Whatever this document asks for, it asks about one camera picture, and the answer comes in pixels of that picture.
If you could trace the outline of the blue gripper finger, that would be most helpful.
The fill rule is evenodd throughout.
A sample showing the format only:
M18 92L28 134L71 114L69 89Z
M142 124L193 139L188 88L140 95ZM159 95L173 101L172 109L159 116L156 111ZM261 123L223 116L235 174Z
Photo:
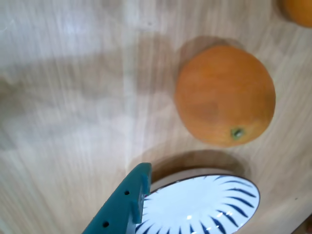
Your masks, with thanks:
M150 193L151 163L134 167L103 204L84 234L134 234L142 222L145 196Z

